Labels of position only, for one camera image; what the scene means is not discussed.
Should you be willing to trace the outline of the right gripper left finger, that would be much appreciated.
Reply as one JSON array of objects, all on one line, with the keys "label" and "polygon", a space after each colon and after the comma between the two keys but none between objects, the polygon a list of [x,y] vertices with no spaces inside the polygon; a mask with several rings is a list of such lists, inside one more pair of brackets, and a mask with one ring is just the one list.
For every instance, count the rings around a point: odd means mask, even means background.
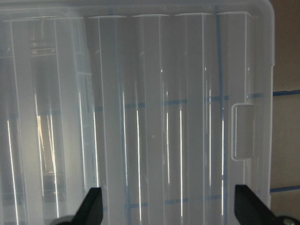
[{"label": "right gripper left finger", "polygon": [[74,215],[72,225],[100,225],[103,220],[102,190],[100,187],[92,187],[78,211]]}]

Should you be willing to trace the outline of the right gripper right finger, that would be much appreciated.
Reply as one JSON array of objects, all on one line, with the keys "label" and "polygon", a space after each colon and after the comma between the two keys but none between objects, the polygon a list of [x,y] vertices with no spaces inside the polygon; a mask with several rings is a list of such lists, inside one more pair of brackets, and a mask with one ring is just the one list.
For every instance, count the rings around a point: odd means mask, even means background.
[{"label": "right gripper right finger", "polygon": [[247,185],[235,185],[234,214],[240,225],[280,225],[281,221]]}]

